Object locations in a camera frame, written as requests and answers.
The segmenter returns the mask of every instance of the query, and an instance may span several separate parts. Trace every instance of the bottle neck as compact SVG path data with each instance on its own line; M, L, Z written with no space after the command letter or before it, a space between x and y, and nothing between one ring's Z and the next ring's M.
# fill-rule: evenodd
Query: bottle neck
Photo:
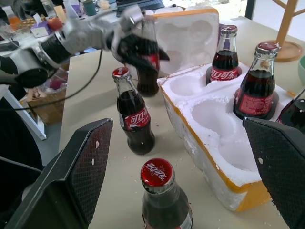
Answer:
M118 97L123 92L127 92L127 91L135 91L136 93L138 93L131 79L121 80L120 82L116 83L116 87L117 87Z
M275 55L274 54L260 54L255 53L253 63L250 71L260 70L270 72L271 75L275 73Z
M152 194L145 191L144 198L157 208L166 208L173 205L178 200L179 195L180 187L174 182L168 190L161 194Z
M217 46L217 52L221 50L227 50L237 52L236 48L236 35L233 34L222 34Z

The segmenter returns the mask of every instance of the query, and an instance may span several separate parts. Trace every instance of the laptop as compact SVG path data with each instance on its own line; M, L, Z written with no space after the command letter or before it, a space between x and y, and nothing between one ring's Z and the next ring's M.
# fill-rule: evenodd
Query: laptop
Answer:
M116 0L117 11L116 16L120 17L126 7L138 4L142 11L157 10L163 8L162 0Z

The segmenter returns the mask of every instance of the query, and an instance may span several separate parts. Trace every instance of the table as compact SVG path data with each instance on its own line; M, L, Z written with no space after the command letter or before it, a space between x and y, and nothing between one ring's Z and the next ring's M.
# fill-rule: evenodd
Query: table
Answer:
M221 23L238 26L239 59L248 65L254 58L255 46L276 37L276 31L245 18L224 20ZM305 45L297 39L287 38ZM75 92L88 81L96 70L98 57L99 51L71 59L67 94ZM297 75L297 65L297 61L276 63L276 83L286 90L300 90L302 86ZM173 164L177 182L186 192L193 209L194 229L287 229L271 202L240 213L230 212L220 204L176 135L160 93L154 98L145 99L152 117L156 146L146 156L133 154L127 146L116 109L117 92L112 71L120 66L122 64L110 53L103 53L97 78L86 90L67 100L64 107L60 150L66 146L74 131L83 125L106 117L114 121L105 180L90 229L143 228L141 213L144 189L139 179L140 169L153 157L165 158Z

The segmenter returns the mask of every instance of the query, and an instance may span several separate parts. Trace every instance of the black cable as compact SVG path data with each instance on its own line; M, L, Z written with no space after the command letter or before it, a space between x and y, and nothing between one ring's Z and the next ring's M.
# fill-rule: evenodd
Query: black cable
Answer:
M49 105L52 105L52 104L56 104L56 103L59 103L61 101L65 101L67 99L70 99L74 96L76 96L78 93L80 93L81 91L83 91L91 82L92 80L94 80L94 78L96 77L98 71L100 70L100 66L101 66L101 62L102 62L102 49L101 49L101 53L100 53L100 57L99 57L99 64L97 66L97 69L95 71L95 73L93 74L93 76L91 77L91 79L82 87L80 88L79 90L77 90L76 92L74 92L73 94L63 98L63 99L59 99L59 100L55 100L55 101L51 101L51 102L48 102L48 103L45 103L45 104L40 104L40 105L37 105L37 106L31 106L31 107L28 107L28 108L17 108L17 109L0 109L0 112L1 111L24 111L24 110L30 110L30 109L35 109L35 108L39 108L39 107L43 107L43 106L49 106Z

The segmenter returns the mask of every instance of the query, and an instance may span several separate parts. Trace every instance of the bottle cap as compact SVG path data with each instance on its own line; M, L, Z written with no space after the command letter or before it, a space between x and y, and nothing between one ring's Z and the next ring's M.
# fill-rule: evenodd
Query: bottle cap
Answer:
M173 166L161 158L151 159L141 169L141 181L148 192L163 193L175 182Z
M131 74L128 68L121 67L117 68L112 72L112 77L115 82L120 82L121 80L128 80L131 78Z
M234 34L237 33L236 25L225 25L220 29L221 34Z
M274 42L262 42L259 43L255 51L259 54L277 54L280 49L278 43Z

